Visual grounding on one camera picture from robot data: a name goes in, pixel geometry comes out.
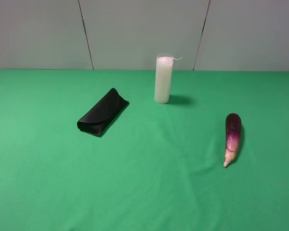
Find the tall white glass candle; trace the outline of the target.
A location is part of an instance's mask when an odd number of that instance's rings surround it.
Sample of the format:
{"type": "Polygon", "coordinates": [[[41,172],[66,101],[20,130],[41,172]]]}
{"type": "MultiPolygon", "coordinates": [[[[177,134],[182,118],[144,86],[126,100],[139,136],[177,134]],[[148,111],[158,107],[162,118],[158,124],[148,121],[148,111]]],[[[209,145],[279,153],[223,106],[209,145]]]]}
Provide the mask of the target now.
{"type": "Polygon", "coordinates": [[[154,100],[159,104],[166,104],[170,98],[171,76],[175,58],[170,54],[160,54],[156,58],[155,94],[154,100]]]}

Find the purple eggplant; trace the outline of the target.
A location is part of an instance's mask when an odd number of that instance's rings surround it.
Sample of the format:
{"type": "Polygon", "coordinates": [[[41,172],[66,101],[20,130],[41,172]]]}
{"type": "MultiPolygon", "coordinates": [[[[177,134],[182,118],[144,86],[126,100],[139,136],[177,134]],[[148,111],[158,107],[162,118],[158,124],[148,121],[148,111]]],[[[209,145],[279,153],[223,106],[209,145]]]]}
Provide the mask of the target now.
{"type": "Polygon", "coordinates": [[[241,128],[241,118],[238,114],[231,113],[226,117],[226,141],[223,167],[228,167],[236,158],[239,150],[241,128]]]}

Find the black glasses case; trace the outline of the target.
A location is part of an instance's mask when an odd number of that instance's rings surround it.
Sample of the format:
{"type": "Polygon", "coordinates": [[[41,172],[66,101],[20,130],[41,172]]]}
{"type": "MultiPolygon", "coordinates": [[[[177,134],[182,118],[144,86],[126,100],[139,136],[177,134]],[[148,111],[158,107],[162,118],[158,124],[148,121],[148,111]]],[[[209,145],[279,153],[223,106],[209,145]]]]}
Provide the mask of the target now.
{"type": "Polygon", "coordinates": [[[78,122],[80,131],[102,137],[118,115],[130,104],[123,99],[115,88],[109,92],[78,122]]]}

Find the green tablecloth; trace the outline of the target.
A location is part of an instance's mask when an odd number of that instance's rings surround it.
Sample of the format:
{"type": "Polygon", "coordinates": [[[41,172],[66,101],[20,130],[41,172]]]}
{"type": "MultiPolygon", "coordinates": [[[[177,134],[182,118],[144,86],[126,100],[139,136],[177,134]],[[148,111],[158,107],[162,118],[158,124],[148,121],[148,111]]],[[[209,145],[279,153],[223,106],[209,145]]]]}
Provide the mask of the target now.
{"type": "Polygon", "coordinates": [[[154,77],[0,70],[0,231],[289,231],[289,73],[176,71],[168,104],[154,77]],[[80,131],[112,88],[130,104],[80,131]]]}

